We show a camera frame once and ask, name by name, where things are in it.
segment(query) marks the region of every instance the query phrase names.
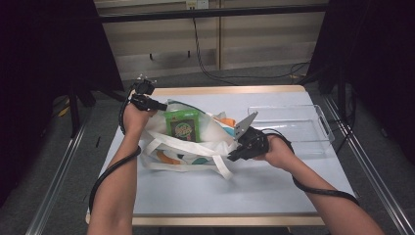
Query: person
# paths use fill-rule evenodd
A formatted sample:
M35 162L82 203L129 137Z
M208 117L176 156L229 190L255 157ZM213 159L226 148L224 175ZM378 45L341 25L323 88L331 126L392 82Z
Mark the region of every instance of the person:
M125 135L109 165L134 153L149 118L156 111L139 111L129 104L123 123ZM254 158L289 172L307 187L336 190L326 180L301 161L277 136L268 136L268 153ZM98 188L94 210L88 226L88 235L132 234L132 215L137 185L136 158L110 174ZM338 197L306 193L331 234L384 234L366 211L354 202Z

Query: clear plastic container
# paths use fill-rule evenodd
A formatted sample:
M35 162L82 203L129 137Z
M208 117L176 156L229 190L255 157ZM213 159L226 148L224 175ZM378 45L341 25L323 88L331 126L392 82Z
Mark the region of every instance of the clear plastic container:
M258 112L252 127L275 129L292 142L302 159L325 158L335 137L319 106L249 107Z

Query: table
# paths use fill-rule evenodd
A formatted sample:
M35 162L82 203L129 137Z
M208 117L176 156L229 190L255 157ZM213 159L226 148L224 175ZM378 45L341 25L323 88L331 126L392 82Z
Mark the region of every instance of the table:
M301 86L165 88L156 89L153 98L161 102L168 98L184 101L212 113L226 111L237 121L247 115L250 106L312 105ZM118 130L103 170L121 139ZM353 194L332 147L324 156L304 161L339 190ZM293 184L289 173L266 162L237 161L227 165L234 172L229 181L213 171L153 171L145 169L139 161L133 225L324 224L312 203Z

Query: metal bar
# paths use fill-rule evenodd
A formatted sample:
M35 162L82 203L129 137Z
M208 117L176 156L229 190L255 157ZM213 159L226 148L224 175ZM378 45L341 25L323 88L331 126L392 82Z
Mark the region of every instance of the metal bar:
M333 117L340 119L341 117L338 114L339 109L336 106L334 100L329 96L325 96L324 99ZM345 137L348 134L347 143L349 147L351 148L357 160L359 161L363 171L366 173L366 176L368 177L374 190L376 191L377 195L379 196L380 200L382 201L386 210L391 216L392 221L396 225L396 228L399 230L399 233L403 235L414 235L415 230L411 225L409 219L407 218L404 210L402 209L396 198L393 196L388 186L385 184L384 180L379 175L378 171L373 166L372 162L369 159L369 156L366 154L363 147L360 145L356 136L354 136L350 126L343 124L342 122L339 122L339 128Z
M42 234L52 208L57 201L58 194L67 176L67 172L69 170L73 156L75 155L77 147L79 146L79 143L82 139L83 133L85 131L85 125L91 117L91 113L92 111L90 109L86 115L85 121L80 126L79 131L74 136L74 138L70 139L61 164L59 165L58 170L56 171L55 176L49 186L49 189L43 198L42 204L37 209L36 214L25 233L26 235Z
M325 12L328 4L312 5L291 5L278 7L257 7L257 8L222 8L222 9L202 9L194 11L170 11L156 13L139 14L108 14L92 18L67 18L52 19L51 21L79 24L79 23L122 23L122 22L144 22L159 20L176 20L192 18L212 18L212 17L236 17L253 15L273 15L273 14L293 14L293 13L313 13Z

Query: gray carpet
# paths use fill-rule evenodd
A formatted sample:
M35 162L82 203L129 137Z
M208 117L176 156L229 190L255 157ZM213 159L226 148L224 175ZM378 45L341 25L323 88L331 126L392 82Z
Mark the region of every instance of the gray carpet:
M223 70L213 72L216 75L241 74L243 76L271 76L289 73L291 66L252 68L240 70ZM238 85L291 84L292 80L284 78L226 78ZM227 83L209 79L201 72L157 78L157 87L217 86ZM322 97L318 94L316 84L306 85L314 104L326 110L326 118L331 119ZM87 229L85 213L88 206L90 189L101 169L105 156L113 140L117 127L117 112L120 103L101 93L95 93L97 104L94 108L80 106L81 116L90 119L82 141L75 153L60 191L59 199L53 207L43 234L84 234ZM381 126L370 115L363 104L358 102L355 135L362 143L376 169L389 186L397 201L405 209L410 220L415 220L415 166L402 155L393 139L383 136ZM69 143L70 116L54 117L47 128L43 147L30 171L21 184L12 192L8 201L0 210L0 234L24 234L39 207L50 182L59 166ZM335 149L341 144L343 136L335 130ZM387 234L398 234L382 202L360 168L350 147L345 144L339 152L339 159L353 190L360 195L361 206L367 210ZM134 228L134 234L158 234L157 228ZM293 233L327 234L324 227L296 227Z

